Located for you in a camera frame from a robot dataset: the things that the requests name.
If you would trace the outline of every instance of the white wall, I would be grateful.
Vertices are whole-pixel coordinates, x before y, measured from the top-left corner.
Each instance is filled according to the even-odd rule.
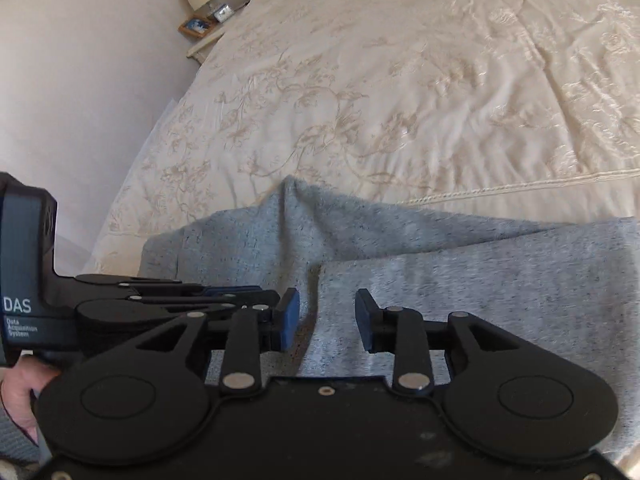
[[[77,272],[167,103],[197,70],[185,0],[0,0],[0,168],[46,187]]]

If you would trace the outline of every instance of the wooden picture frame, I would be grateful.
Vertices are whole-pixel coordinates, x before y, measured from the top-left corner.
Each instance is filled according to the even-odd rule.
[[[178,30],[186,34],[187,36],[191,36],[192,38],[198,38],[201,40],[207,34],[209,34],[212,30],[216,28],[218,24],[208,20],[207,18],[201,18],[200,16],[191,16],[188,20],[186,20]]]

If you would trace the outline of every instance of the cream floral bedspread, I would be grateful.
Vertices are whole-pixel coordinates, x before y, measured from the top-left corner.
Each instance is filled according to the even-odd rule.
[[[633,214],[639,16],[640,0],[253,0],[138,157],[95,268],[135,274],[150,235],[287,174],[482,214]]]

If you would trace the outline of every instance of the human hand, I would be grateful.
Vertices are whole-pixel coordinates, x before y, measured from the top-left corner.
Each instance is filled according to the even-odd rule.
[[[20,357],[13,368],[4,372],[0,384],[2,403],[12,421],[37,444],[36,417],[31,411],[31,391],[41,392],[59,370],[34,356]]]

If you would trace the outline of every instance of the screw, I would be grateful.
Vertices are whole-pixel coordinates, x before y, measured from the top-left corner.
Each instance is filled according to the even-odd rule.
[[[431,383],[430,378],[424,374],[417,374],[410,372],[408,374],[401,375],[398,379],[398,384],[407,390],[423,390]]]
[[[235,372],[226,375],[222,379],[222,383],[232,390],[245,390],[255,384],[254,376],[245,374],[244,372]]]
[[[331,386],[323,386],[318,390],[318,393],[323,397],[330,397],[335,393],[335,390]]]

